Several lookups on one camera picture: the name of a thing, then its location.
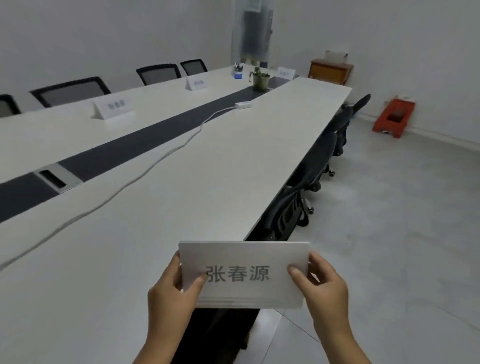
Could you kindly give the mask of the person's left hand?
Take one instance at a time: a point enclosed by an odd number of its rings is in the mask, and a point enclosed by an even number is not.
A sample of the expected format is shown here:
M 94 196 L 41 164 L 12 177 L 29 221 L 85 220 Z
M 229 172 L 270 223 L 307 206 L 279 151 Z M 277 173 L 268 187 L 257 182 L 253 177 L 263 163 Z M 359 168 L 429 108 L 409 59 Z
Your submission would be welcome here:
M 187 329 L 197 300 L 189 300 L 183 293 L 179 251 L 175 252 L 159 280 L 149 289 L 147 300 L 148 330 L 159 330 L 161 327 Z

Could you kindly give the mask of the person's right hand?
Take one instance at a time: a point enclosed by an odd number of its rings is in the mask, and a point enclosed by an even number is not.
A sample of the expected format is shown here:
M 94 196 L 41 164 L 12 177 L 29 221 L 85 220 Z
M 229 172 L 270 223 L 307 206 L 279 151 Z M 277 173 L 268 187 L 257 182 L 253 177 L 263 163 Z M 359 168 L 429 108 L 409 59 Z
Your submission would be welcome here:
M 345 280 L 325 258 L 313 250 L 309 251 L 307 271 L 314 273 L 319 280 L 315 299 L 305 300 L 313 326 L 319 321 L 333 318 L 349 320 L 349 291 Z

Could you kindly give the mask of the white name card with print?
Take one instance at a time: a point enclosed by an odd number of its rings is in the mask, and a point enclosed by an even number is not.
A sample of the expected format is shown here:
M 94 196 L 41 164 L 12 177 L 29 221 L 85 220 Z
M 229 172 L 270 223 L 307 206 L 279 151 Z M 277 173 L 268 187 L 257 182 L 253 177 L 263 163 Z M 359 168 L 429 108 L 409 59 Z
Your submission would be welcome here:
M 308 270 L 305 241 L 180 241 L 183 289 L 202 274 L 197 308 L 299 309 L 303 294 L 288 273 Z

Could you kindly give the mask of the person's right forearm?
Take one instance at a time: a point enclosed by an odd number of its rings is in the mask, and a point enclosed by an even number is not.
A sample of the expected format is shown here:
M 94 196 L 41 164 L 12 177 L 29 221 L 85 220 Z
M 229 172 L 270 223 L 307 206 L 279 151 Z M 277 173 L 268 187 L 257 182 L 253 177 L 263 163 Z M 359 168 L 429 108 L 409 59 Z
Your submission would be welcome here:
M 329 364 L 372 364 L 357 343 L 348 318 L 314 323 Z

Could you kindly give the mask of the person's left forearm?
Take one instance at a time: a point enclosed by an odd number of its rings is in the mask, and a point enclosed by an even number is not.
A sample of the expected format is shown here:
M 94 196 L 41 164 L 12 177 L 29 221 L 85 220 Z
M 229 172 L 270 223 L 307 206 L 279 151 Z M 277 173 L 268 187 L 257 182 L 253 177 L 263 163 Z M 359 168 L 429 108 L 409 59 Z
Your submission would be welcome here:
M 132 364 L 171 364 L 186 327 L 148 329 L 144 345 Z

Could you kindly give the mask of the black mesh office chair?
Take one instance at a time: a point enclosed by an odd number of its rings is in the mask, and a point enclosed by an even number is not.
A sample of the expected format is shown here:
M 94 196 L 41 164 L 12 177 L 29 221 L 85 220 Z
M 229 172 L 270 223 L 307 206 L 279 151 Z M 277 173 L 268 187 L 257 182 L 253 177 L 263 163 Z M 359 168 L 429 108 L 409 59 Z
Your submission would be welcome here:
M 347 143 L 347 128 L 350 125 L 351 119 L 357 114 L 359 110 L 361 110 L 365 105 L 367 105 L 367 103 L 371 99 L 371 96 L 372 94 L 366 94 L 352 106 L 349 106 L 348 104 L 345 104 L 345 103 L 341 106 L 341 109 L 350 107 L 352 109 L 352 116 L 346 122 L 346 124 L 336 132 L 337 141 L 336 141 L 334 152 L 333 152 L 334 157 L 339 157 L 343 155 L 344 146 Z
M 178 66 L 174 63 L 141 67 L 136 69 L 136 73 L 145 86 L 182 78 Z
M 303 199 L 305 184 L 286 187 L 269 204 L 259 221 L 246 237 L 246 241 L 284 242 L 297 226 L 306 226 L 308 217 L 302 222 L 302 214 L 308 208 Z
M 111 94 L 99 76 L 58 83 L 29 92 L 42 106 L 52 108 Z
M 285 185 L 305 191 L 320 191 L 320 178 L 327 170 L 327 165 L 333 156 L 336 143 L 337 135 L 334 132 L 328 132 L 319 136 Z
M 10 94 L 0 94 L 0 118 L 21 114 L 14 97 Z
M 180 62 L 181 67 L 187 76 L 194 76 L 201 73 L 208 72 L 207 67 L 201 58 L 190 59 Z

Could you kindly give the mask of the red plastic stool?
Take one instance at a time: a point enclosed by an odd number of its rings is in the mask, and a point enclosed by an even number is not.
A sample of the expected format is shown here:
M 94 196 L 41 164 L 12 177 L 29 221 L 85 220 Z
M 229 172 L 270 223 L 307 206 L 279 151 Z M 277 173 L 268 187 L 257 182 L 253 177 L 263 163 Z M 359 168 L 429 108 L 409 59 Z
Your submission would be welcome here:
M 416 102 L 411 100 L 392 99 L 375 121 L 372 131 L 387 133 L 393 138 L 399 139 L 408 125 L 415 106 Z

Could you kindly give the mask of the small green potted plant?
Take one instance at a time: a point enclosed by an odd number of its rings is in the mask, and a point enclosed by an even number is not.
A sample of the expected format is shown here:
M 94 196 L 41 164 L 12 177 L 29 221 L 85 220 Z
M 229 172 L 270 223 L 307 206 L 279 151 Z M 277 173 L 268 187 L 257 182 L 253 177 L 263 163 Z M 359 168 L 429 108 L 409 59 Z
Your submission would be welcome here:
M 261 68 L 256 66 L 253 71 L 249 73 L 249 82 L 252 83 L 252 88 L 256 92 L 265 93 L 269 89 L 270 75 L 262 72 Z

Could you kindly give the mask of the brown wooden cabinet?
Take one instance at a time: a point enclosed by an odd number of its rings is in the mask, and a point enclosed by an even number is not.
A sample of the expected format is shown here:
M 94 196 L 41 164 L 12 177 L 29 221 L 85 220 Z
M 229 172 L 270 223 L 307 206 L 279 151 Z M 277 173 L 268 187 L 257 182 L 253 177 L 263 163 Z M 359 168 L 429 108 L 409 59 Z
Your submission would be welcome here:
M 310 62 L 308 78 L 345 86 L 353 69 L 353 64 L 316 58 Z

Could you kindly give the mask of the white device on cabinet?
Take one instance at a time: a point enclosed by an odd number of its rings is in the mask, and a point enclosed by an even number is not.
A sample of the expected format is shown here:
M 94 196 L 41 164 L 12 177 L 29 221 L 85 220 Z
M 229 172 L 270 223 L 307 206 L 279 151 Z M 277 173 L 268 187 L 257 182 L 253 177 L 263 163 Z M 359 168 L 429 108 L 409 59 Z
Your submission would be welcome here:
M 324 60 L 332 64 L 346 64 L 349 54 L 344 51 L 327 50 L 325 51 Z

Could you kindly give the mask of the frosted glass door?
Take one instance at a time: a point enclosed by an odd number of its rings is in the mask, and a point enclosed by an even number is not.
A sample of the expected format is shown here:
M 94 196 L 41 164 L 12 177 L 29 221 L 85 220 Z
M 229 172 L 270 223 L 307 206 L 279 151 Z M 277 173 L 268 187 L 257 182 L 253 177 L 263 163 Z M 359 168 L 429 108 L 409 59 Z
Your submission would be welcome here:
M 232 0 L 230 63 L 267 69 L 276 0 Z

